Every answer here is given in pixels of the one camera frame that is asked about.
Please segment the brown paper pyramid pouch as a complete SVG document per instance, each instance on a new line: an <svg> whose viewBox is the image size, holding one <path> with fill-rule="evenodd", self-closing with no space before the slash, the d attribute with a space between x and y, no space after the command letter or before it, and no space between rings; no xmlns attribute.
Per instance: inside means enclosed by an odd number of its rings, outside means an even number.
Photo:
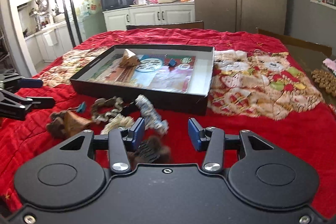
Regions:
<svg viewBox="0 0 336 224"><path fill-rule="evenodd" d="M66 111L63 120L66 138L73 137L83 130L89 129L93 123L91 120L80 117L72 111Z"/></svg>

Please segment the blue grey knitted scrunchie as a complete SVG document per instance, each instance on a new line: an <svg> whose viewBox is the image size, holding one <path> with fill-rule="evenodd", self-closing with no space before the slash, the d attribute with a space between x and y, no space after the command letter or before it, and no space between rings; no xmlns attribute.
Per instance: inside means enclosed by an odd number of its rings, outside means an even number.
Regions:
<svg viewBox="0 0 336 224"><path fill-rule="evenodd" d="M161 136L168 133L169 125L167 120L162 120L162 117L157 113L153 104L144 95L141 94L135 99L135 105L145 120L146 130L154 130Z"/></svg>

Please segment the small blue clip in box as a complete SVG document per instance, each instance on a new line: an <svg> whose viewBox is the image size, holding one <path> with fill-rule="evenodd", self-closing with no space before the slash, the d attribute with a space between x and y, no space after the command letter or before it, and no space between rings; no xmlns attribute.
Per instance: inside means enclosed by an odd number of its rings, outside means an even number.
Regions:
<svg viewBox="0 0 336 224"><path fill-rule="evenodd" d="M177 61L175 59L170 59L168 62L169 67L175 67L177 65Z"/></svg>

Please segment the black microwave oven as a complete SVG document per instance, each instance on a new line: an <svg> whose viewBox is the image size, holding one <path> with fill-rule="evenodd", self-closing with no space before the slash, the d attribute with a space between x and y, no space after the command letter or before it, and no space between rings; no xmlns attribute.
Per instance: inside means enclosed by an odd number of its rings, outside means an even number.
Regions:
<svg viewBox="0 0 336 224"><path fill-rule="evenodd" d="M115 10L127 6L127 0L101 0L103 11Z"/></svg>

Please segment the white kitchen cabinet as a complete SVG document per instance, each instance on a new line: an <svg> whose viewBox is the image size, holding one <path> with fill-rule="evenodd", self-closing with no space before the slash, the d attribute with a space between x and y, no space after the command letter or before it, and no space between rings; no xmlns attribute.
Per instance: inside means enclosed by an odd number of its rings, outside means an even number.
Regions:
<svg viewBox="0 0 336 224"><path fill-rule="evenodd" d="M131 6L103 12L108 31L126 30L130 25L163 25L195 21L193 2Z"/></svg>

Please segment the brown fuzzy hair claw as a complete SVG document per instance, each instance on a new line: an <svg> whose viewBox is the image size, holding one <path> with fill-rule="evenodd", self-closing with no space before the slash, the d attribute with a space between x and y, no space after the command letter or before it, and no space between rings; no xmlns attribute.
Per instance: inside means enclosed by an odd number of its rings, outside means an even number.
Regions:
<svg viewBox="0 0 336 224"><path fill-rule="evenodd" d="M138 164L167 164L171 160L171 149L163 145L161 139L155 135L141 142L135 152L127 152L132 169Z"/></svg>
<svg viewBox="0 0 336 224"><path fill-rule="evenodd" d="M53 112L50 115L51 122L46 125L47 131L55 138L67 139L67 132L65 126L65 115L67 111Z"/></svg>

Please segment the white hanging bin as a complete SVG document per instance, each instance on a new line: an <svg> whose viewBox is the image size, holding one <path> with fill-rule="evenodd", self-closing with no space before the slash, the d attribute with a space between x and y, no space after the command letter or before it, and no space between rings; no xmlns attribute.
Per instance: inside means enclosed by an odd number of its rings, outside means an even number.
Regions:
<svg viewBox="0 0 336 224"><path fill-rule="evenodd" d="M43 36L48 46L53 47L58 44L55 29L44 32Z"/></svg>

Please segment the cream knitted scrunchie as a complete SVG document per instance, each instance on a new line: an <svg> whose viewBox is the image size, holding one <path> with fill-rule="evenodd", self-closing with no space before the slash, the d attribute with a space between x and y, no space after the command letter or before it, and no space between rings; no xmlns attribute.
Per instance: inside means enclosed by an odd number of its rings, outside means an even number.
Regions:
<svg viewBox="0 0 336 224"><path fill-rule="evenodd" d="M114 118L111 118L109 122L101 130L101 135L108 134L112 129L119 127L130 128L134 125L134 119L132 117L125 117L121 114L117 114Z"/></svg>

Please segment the small teal clip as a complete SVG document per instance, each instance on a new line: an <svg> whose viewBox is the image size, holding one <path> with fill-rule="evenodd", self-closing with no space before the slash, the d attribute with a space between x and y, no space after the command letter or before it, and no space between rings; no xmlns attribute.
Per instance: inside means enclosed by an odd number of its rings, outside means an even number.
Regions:
<svg viewBox="0 0 336 224"><path fill-rule="evenodd" d="M71 107L68 111L74 111L76 113L84 113L87 108L86 102L82 102L79 106Z"/></svg>

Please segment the brown cream-edged scrunchie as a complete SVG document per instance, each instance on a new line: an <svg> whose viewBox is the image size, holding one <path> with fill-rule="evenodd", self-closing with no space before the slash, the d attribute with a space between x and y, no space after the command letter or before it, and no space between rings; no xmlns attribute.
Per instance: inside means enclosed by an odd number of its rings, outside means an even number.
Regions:
<svg viewBox="0 0 336 224"><path fill-rule="evenodd" d="M99 98L91 106L91 118L96 124L107 123L123 110L123 100L114 96L110 99Z"/></svg>

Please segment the wooden bead trivet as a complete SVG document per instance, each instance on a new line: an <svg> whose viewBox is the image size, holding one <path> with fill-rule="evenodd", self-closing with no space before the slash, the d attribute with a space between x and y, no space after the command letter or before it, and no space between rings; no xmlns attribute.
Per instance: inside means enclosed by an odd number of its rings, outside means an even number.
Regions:
<svg viewBox="0 0 336 224"><path fill-rule="evenodd" d="M319 88L324 89L327 94L336 97L336 78L332 73L323 69L315 69L311 76L313 81L318 84Z"/></svg>

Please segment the white mug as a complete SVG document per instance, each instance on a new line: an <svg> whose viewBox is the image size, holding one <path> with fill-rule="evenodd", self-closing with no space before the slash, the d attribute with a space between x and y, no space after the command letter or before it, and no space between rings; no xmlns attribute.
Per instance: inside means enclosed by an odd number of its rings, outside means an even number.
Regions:
<svg viewBox="0 0 336 224"><path fill-rule="evenodd" d="M146 0L134 0L134 5L146 5Z"/></svg>

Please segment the black shallow cardboard box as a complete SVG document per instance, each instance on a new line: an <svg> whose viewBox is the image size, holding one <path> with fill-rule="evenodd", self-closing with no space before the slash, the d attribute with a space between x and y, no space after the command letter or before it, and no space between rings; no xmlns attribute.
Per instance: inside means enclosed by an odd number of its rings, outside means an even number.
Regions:
<svg viewBox="0 0 336 224"><path fill-rule="evenodd" d="M119 67L123 52L134 52L140 65ZM177 65L169 67L170 59ZM125 44L105 50L75 73L71 85L78 94L121 97L133 102L144 95L156 109L204 115L210 93L214 48L170 44Z"/></svg>

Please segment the paper pyramid pouch in box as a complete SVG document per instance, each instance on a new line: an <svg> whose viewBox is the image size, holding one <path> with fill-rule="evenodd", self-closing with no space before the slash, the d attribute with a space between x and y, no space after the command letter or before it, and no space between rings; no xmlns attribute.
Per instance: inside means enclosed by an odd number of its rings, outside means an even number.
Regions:
<svg viewBox="0 0 336 224"><path fill-rule="evenodd" d="M140 65L140 61L137 55L129 49L125 49L123 52L122 60L119 63L119 67L127 68L127 67L136 67Z"/></svg>

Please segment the wooden chair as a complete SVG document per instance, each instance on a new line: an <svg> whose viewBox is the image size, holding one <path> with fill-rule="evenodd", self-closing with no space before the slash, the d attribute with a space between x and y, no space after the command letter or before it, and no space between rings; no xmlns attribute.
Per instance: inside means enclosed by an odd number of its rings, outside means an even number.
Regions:
<svg viewBox="0 0 336 224"><path fill-rule="evenodd" d="M148 28L165 28L165 29L180 29L180 30L190 30L190 29L201 29L205 28L203 21L194 21L186 23L173 23L173 24L154 24L154 25L127 25L126 30L136 30L136 29L148 29Z"/></svg>
<svg viewBox="0 0 336 224"><path fill-rule="evenodd" d="M333 54L332 47L324 46L322 44L312 43L312 42L308 42L308 41L301 40L301 39L296 39L291 36L275 34L273 32L266 31L260 28L257 28L257 33L279 39L285 45L296 46L296 47L305 48L305 49L312 50L312 51L321 52L327 57L331 57Z"/></svg>

